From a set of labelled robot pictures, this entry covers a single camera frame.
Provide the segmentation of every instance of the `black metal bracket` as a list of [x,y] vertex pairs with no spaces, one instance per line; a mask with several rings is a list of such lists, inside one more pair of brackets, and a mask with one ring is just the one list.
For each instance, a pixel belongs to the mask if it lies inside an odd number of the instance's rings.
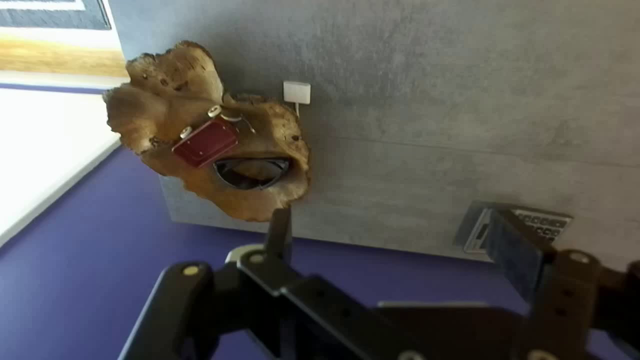
[[320,276],[290,269],[290,209],[278,211],[267,245],[220,271],[204,262],[164,271],[120,358],[210,358],[218,339],[248,331],[265,351],[292,358],[590,358],[590,328],[631,355],[640,348],[640,262],[627,275],[579,251],[556,252],[509,211],[493,215],[488,254],[532,303],[529,316],[503,309],[366,309]]

